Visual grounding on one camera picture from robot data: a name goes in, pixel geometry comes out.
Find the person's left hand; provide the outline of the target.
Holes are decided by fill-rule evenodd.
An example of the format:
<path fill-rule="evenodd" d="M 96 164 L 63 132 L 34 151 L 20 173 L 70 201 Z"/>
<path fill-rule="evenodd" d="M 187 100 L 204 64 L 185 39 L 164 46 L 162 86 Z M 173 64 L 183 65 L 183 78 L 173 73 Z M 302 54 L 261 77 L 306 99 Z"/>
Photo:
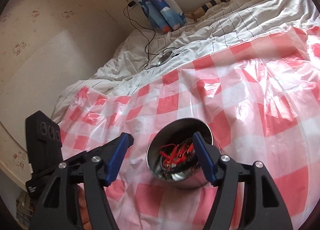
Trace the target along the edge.
<path fill-rule="evenodd" d="M 78 197 L 79 197 L 80 215 L 81 215 L 83 228 L 85 230 L 92 230 L 88 209 L 87 209 L 85 192 L 84 192 L 84 189 L 79 185 L 78 185 Z"/>

